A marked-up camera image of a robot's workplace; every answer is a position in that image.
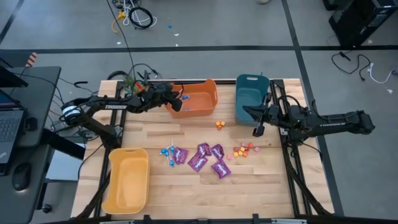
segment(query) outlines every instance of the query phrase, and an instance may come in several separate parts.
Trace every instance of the computer mouse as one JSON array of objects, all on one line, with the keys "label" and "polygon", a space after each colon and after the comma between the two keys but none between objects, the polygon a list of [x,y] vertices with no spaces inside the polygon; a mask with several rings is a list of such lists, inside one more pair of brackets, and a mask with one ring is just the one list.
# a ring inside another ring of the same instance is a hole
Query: computer mouse
[{"label": "computer mouse", "polygon": [[25,190],[30,183],[30,172],[32,166],[28,162],[19,164],[12,175],[12,186],[16,191]]}]

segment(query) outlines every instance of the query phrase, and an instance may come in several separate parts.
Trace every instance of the basket handle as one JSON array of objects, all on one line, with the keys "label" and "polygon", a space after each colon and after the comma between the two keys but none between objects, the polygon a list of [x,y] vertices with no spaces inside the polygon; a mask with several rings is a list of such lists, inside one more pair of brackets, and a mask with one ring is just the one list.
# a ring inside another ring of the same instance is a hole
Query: basket handle
[{"label": "basket handle", "polygon": [[246,77],[246,79],[249,81],[257,81],[258,80],[257,77]]}]

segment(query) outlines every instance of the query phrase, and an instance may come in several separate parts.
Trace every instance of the black desk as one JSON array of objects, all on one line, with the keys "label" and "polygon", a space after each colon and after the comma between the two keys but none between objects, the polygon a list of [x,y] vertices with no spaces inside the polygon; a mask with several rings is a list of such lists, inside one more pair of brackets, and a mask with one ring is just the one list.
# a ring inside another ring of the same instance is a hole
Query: black desk
[{"label": "black desk", "polygon": [[[21,73],[23,69],[12,68],[9,70]],[[60,67],[31,67],[25,70],[24,75],[44,78],[57,84],[60,72]],[[27,118],[37,119],[37,130],[25,131],[19,137],[9,174],[0,177],[0,223],[29,223],[34,210],[41,207],[46,187],[44,179],[53,149],[67,148],[72,152],[61,151],[81,159],[84,155],[84,148],[44,129],[55,91],[54,86],[37,78],[22,77],[22,79],[29,86],[16,88],[11,96],[15,100],[19,100],[21,105],[27,109]],[[3,88],[3,91],[10,94],[12,88]],[[12,173],[16,166],[26,161],[32,164],[30,184],[27,189],[17,192],[11,184]]]}]

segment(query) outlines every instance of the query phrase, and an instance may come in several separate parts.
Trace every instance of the orange basket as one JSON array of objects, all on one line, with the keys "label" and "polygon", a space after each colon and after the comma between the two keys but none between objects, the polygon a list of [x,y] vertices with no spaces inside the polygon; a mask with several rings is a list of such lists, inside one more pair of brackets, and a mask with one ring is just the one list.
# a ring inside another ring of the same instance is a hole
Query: orange basket
[{"label": "orange basket", "polygon": [[148,201],[148,153],[139,148],[115,149],[109,155],[112,162],[108,199],[102,209],[112,215],[140,212]]},{"label": "orange basket", "polygon": [[[181,85],[172,84],[173,91],[182,90]],[[189,95],[189,99],[182,100],[181,110],[176,112],[170,104],[166,105],[166,109],[171,113],[173,118],[188,118],[194,116],[208,116],[212,114],[216,108],[217,85],[212,79],[207,79],[205,83],[183,85],[183,95]]]}]

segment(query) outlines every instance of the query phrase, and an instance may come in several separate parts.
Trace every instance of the yellow basket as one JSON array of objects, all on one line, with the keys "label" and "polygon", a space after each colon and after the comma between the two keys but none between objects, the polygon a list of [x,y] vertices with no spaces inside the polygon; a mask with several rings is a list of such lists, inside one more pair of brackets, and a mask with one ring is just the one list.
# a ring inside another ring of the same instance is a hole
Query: yellow basket
[{"label": "yellow basket", "polygon": [[108,199],[102,209],[112,215],[140,212],[149,195],[149,156],[144,149],[115,149]]}]

